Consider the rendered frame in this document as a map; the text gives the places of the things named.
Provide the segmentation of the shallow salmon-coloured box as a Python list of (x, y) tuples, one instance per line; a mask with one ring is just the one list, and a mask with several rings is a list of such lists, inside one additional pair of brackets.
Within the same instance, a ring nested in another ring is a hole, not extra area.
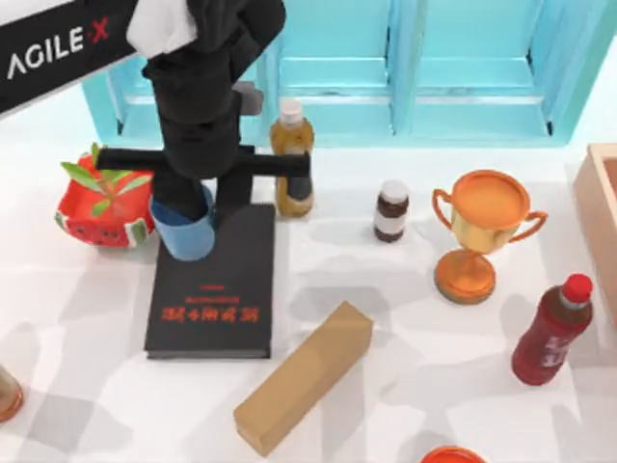
[(587, 147), (574, 192), (605, 306), (617, 319), (617, 143)]

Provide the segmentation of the black book with red print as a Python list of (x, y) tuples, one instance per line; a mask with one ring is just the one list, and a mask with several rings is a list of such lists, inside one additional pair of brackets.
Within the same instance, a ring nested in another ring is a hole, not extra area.
[(272, 204), (233, 212), (204, 259), (159, 247), (145, 351), (150, 359), (267, 359), (271, 355), (275, 217)]

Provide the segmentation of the watermelon plant pot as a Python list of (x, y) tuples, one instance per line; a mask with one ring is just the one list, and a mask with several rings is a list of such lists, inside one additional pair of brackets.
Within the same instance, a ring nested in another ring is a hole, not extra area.
[(100, 146), (93, 143), (78, 161), (61, 166), (70, 177), (54, 220), (68, 235), (91, 245), (135, 248), (154, 231), (149, 211), (151, 175), (99, 171)]

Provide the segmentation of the orange and gold trophy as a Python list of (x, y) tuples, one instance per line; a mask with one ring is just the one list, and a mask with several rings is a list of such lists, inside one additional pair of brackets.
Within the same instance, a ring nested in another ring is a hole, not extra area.
[(434, 270), (434, 283), (449, 301), (476, 305), (496, 287), (496, 271), (487, 256), (539, 231), (548, 214), (533, 211), (527, 190), (515, 178), (495, 170), (459, 177), (450, 192), (435, 189), (432, 207), (459, 247), (445, 253)]

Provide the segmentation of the red round object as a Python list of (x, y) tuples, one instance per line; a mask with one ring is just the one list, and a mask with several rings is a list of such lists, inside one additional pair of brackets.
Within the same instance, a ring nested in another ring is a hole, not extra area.
[(469, 449), (442, 446), (430, 450), (418, 463), (487, 463), (487, 461)]

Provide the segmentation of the red bottle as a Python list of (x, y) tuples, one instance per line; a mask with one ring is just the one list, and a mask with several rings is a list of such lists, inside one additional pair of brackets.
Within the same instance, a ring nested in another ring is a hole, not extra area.
[(591, 279), (580, 273), (542, 295), (537, 312), (512, 354), (513, 373), (529, 386), (549, 383), (565, 363), (571, 344), (593, 318)]

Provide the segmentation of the blue cup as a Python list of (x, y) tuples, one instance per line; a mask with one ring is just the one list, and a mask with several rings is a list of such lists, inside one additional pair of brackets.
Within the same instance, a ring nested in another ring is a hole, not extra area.
[(149, 212), (155, 228), (171, 256), (181, 261), (203, 259), (215, 244), (213, 196), (207, 186), (202, 185), (201, 190), (208, 211), (198, 221), (187, 219), (153, 198), (149, 200)]

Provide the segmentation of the brown cardboard box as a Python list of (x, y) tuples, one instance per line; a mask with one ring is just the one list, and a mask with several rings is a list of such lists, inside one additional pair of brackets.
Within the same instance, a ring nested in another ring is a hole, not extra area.
[(233, 411), (238, 434), (268, 456), (310, 409), (362, 357), (373, 321), (342, 302)]

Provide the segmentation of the small brown bottle white label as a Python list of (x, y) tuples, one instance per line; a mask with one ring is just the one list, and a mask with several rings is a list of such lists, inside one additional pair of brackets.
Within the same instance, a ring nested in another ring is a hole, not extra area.
[(377, 197), (373, 218), (375, 236), (387, 243), (399, 240), (405, 231), (410, 206), (409, 190), (399, 179), (386, 180)]

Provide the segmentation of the light blue rack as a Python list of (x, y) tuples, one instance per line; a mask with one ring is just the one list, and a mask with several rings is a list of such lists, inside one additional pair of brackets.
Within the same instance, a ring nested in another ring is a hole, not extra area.
[(284, 0), (245, 73), (268, 142), (285, 97), (321, 147), (567, 144), (617, 29), (617, 0)]

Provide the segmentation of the orange round object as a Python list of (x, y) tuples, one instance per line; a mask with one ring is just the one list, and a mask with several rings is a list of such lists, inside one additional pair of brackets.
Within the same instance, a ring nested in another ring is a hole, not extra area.
[(23, 391), (17, 380), (0, 365), (0, 423), (15, 416), (23, 399)]

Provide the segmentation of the amber bottle with white cap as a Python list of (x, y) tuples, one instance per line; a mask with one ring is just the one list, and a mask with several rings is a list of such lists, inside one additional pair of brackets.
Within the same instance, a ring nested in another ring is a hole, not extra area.
[[(312, 154), (314, 131), (304, 116), (302, 103), (296, 98), (284, 98), (279, 109), (279, 117), (270, 128), (272, 152), (275, 155)], [(283, 217), (306, 216), (313, 206), (312, 178), (278, 177), (276, 204)]]

